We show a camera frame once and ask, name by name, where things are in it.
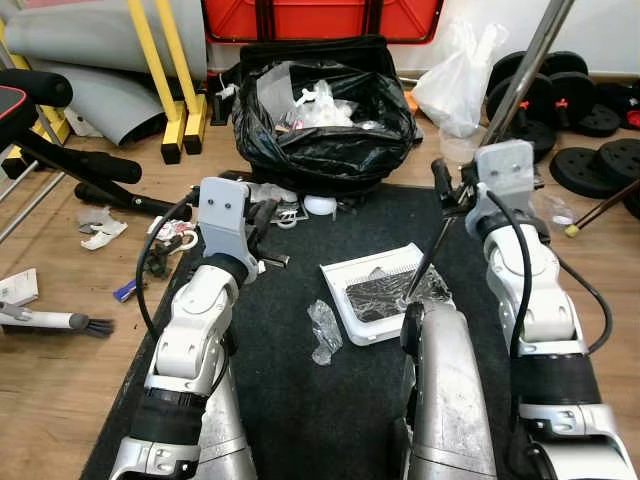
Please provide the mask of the black trash bag bin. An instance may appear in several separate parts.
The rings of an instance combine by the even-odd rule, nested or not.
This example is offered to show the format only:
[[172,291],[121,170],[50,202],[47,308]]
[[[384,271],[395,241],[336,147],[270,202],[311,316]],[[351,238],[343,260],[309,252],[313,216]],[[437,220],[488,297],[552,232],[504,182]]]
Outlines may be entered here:
[[[344,197],[378,187],[420,141],[387,38],[268,42],[239,51],[228,76],[239,155],[262,183]],[[338,122],[303,123],[305,91],[349,108]]]

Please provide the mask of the black floor mat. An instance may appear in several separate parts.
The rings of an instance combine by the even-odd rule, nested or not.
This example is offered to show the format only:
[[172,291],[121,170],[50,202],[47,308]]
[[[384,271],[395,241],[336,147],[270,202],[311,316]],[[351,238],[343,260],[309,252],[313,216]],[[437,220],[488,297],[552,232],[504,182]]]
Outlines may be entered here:
[[[332,305],[320,266],[433,241],[440,220],[438,197],[424,187],[380,186],[355,212],[271,229],[268,243],[291,257],[247,285],[234,305],[230,330],[237,352],[230,360],[241,420],[260,480],[392,480],[398,454],[393,420],[406,411],[404,352],[398,340],[371,346],[346,342],[332,364],[319,366],[306,310],[316,300]],[[466,316],[483,378],[494,444],[508,438],[507,343],[498,301],[485,283],[479,243],[454,227],[434,262]],[[99,442],[79,479],[108,480],[116,448],[129,431],[142,396],[154,340],[143,339]]]

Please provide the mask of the chrome pole broom white sleeve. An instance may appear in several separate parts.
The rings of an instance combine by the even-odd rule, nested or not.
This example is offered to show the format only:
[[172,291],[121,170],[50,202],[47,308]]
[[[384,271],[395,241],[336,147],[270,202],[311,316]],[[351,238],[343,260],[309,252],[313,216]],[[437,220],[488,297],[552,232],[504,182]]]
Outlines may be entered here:
[[572,5],[576,0],[548,0],[547,9],[544,10],[538,27],[532,33],[530,45],[525,50],[524,58],[518,64],[515,78],[509,82],[506,93],[502,96],[494,118],[489,120],[488,128],[480,146],[493,145],[500,141],[506,134],[509,123],[520,110],[521,101],[529,92],[532,81],[539,73],[541,64],[548,54],[550,46],[556,41],[561,32],[564,20],[570,14]]

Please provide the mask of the white flat cardboard box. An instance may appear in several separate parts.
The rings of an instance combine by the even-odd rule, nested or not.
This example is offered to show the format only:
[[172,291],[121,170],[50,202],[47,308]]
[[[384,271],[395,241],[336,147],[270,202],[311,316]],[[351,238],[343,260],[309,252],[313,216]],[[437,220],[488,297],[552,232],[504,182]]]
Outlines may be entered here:
[[0,280],[0,302],[26,306],[38,298],[37,270],[29,268]]

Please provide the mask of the grey rolled mat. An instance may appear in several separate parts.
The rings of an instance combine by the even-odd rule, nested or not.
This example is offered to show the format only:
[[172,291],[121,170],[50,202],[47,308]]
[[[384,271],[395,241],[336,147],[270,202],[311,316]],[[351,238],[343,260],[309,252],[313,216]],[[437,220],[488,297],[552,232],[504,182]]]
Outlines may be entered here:
[[19,9],[0,0],[3,40],[33,69],[70,82],[70,109],[116,146],[164,131],[143,45],[127,0],[93,0]]

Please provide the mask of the white plastic bag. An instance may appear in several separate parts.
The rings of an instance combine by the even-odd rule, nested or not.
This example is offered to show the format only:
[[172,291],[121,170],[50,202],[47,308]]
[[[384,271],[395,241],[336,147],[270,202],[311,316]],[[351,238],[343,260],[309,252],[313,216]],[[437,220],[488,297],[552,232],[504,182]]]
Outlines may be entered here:
[[452,20],[445,27],[445,58],[422,74],[410,91],[421,113],[439,131],[468,138],[480,128],[494,51],[509,36],[499,24]]

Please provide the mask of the white torn paper scrap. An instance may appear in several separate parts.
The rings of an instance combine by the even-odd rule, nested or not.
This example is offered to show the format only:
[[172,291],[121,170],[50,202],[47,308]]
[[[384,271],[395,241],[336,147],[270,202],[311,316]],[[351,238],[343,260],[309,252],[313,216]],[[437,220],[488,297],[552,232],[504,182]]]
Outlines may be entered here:
[[90,251],[100,250],[128,228],[127,223],[110,215],[110,207],[83,207],[77,212],[77,223],[79,232],[90,234],[79,243]]

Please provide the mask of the black weight plate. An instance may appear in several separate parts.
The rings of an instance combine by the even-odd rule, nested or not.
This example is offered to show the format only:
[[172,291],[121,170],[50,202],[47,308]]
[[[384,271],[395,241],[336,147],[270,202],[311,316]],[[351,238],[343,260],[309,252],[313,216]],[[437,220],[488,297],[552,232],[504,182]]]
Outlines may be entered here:
[[596,169],[613,186],[626,187],[639,178],[640,141],[621,138],[596,150]]
[[612,197],[621,188],[605,179],[593,165],[595,150],[584,147],[562,148],[550,159],[548,170],[559,186],[582,197]]

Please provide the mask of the brown stick yellow tip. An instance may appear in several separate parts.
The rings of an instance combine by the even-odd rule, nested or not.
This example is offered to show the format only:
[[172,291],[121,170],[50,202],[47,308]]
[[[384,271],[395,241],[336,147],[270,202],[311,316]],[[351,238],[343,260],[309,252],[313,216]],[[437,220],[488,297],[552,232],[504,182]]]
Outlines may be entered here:
[[599,218],[600,215],[603,215],[604,212],[607,212],[609,209],[612,209],[613,206],[618,204],[623,204],[626,200],[630,200],[631,197],[635,197],[636,200],[640,200],[639,191],[625,191],[620,192],[618,195],[613,196],[611,198],[607,198],[603,202],[600,202],[599,205],[596,205],[593,210],[586,212],[582,218],[568,225],[568,227],[563,229],[563,233],[566,234],[567,237],[573,238],[576,237],[577,234],[580,233],[582,228],[588,227],[591,221],[595,221]]

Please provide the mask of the clear plastic cup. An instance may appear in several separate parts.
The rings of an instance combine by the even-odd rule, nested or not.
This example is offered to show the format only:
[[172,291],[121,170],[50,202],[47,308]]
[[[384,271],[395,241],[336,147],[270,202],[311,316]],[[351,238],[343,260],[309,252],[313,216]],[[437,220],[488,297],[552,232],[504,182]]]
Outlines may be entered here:
[[470,136],[456,136],[448,131],[436,132],[439,154],[451,166],[463,166],[474,160],[475,151],[483,142],[485,127],[479,127]]

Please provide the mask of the silver left robot leg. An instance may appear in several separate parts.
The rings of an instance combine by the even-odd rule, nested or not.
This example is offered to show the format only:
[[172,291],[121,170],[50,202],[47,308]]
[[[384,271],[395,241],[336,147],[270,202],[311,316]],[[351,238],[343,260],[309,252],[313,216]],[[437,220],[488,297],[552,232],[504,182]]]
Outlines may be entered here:
[[236,349],[227,339],[221,340],[220,347],[215,387],[202,416],[200,458],[192,480],[259,480],[241,420],[236,379],[230,370],[230,357]]

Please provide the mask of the black weight bench red trim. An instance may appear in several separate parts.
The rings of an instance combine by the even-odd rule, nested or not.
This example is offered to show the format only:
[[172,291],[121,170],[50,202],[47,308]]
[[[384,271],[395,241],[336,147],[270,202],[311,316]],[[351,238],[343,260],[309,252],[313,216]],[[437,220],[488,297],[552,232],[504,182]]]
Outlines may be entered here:
[[79,182],[76,196],[86,204],[161,216],[174,210],[174,219],[192,218],[191,201],[178,204],[129,192],[123,184],[140,182],[142,166],[136,161],[100,151],[83,151],[55,145],[32,131],[38,108],[65,108],[73,100],[67,78],[40,70],[0,70],[0,154],[10,146],[20,147],[36,163],[61,170]]

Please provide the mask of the yellow metal tube frame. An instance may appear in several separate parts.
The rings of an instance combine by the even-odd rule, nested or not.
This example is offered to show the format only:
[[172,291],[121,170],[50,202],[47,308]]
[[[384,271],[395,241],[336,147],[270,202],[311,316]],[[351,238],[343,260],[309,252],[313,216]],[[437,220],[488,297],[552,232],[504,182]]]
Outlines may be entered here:
[[[50,1],[47,6],[93,0]],[[200,90],[200,82],[209,72],[209,40],[201,0],[127,1],[134,32],[143,45],[148,70],[154,78],[157,96],[166,115],[164,131],[155,134],[163,137],[166,163],[177,163],[182,151],[180,143],[196,127],[193,119],[193,110],[197,108],[195,93]],[[45,8],[42,0],[13,0],[13,3],[19,9]],[[0,40],[3,42],[4,27],[3,20],[0,20]],[[191,84],[191,93],[184,92],[183,83]],[[72,109],[68,116],[69,119],[79,118],[88,124]]]

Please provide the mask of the clear crumpled plastic wrapper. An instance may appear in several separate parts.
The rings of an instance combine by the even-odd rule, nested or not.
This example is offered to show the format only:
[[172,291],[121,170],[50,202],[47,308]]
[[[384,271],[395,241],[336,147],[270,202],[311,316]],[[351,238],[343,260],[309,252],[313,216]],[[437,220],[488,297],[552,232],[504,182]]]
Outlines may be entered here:
[[312,361],[319,366],[328,366],[332,364],[332,357],[343,346],[337,315],[323,300],[312,303],[307,308],[307,315],[312,321],[312,333],[317,342],[315,351],[311,353]]

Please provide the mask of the red folding table black frame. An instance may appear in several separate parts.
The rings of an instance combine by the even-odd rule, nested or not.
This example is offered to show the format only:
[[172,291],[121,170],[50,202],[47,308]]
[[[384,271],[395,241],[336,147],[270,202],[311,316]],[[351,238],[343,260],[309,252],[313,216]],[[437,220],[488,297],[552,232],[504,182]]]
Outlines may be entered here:
[[380,35],[389,44],[433,41],[445,0],[201,0],[218,44]]

